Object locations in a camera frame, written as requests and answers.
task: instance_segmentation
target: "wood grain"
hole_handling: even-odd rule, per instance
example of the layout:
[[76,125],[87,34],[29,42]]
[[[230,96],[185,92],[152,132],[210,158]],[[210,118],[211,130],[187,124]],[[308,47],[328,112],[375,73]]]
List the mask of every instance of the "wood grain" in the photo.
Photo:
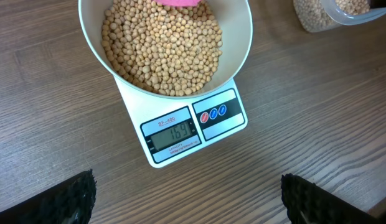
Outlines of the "wood grain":
[[0,0],[0,211],[92,168],[91,223],[288,223],[289,172],[382,214],[386,16],[309,34],[290,1],[250,5],[252,49],[235,78],[247,128],[153,169],[77,2]]

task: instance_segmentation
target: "pile of beans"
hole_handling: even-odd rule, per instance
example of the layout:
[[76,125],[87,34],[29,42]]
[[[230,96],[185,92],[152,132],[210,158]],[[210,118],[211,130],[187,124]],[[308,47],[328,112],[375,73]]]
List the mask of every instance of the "pile of beans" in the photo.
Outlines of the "pile of beans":
[[222,30],[204,0],[169,7],[152,0],[114,0],[105,11],[102,46],[128,82],[169,96],[203,88],[217,71]]
[[[335,1],[348,14],[358,15],[370,10],[367,0]],[[320,0],[293,0],[293,2],[298,18],[308,32],[319,32],[340,26],[325,12]]]

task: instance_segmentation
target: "blue button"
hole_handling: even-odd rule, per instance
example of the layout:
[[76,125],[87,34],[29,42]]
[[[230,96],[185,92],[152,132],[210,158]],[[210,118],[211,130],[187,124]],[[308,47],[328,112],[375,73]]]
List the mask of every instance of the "blue button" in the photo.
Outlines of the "blue button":
[[226,106],[225,105],[220,105],[219,107],[219,116],[223,116],[226,113]]
[[216,108],[212,108],[210,112],[210,119],[215,119],[218,116],[218,110]]

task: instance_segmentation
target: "scale button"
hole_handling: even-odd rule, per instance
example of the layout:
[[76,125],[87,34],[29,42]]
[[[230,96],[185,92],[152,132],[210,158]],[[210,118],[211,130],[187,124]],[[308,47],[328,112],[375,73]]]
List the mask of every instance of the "scale button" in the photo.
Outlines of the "scale button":
[[210,112],[210,119],[215,119],[218,116],[218,110],[216,108],[212,108]]
[[220,105],[218,112],[219,112],[220,116],[225,115],[225,113],[226,113],[226,106],[225,105]]
[[201,116],[200,116],[201,123],[204,124],[205,122],[207,122],[208,121],[208,117],[209,117],[209,115],[208,115],[207,112],[202,113]]

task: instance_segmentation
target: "red button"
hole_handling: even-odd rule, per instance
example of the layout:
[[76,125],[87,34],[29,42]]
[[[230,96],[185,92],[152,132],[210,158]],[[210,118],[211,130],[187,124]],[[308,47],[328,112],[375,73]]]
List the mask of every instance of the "red button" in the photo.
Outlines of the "red button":
[[208,117],[209,117],[209,115],[208,115],[207,112],[202,113],[202,114],[201,114],[201,117],[200,117],[201,123],[204,124],[205,122],[207,122],[207,121],[208,121]]

